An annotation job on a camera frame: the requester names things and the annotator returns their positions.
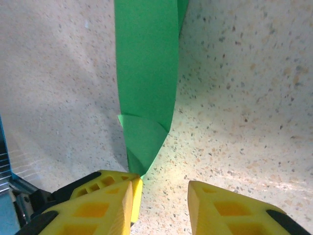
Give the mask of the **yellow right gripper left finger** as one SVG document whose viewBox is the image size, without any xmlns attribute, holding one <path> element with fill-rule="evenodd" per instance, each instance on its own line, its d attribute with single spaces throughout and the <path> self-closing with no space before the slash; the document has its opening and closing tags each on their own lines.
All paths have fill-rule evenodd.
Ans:
<svg viewBox="0 0 313 235">
<path fill-rule="evenodd" d="M 20 235 L 128 235 L 133 187 L 121 182 L 52 206 L 19 230 Z"/>
</svg>

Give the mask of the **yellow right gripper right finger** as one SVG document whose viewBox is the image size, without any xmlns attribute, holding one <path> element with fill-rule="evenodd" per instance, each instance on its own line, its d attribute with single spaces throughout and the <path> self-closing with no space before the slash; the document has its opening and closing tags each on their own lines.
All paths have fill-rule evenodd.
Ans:
<svg viewBox="0 0 313 235">
<path fill-rule="evenodd" d="M 200 181 L 188 184 L 194 235 L 307 235 L 280 208 Z"/>
</svg>

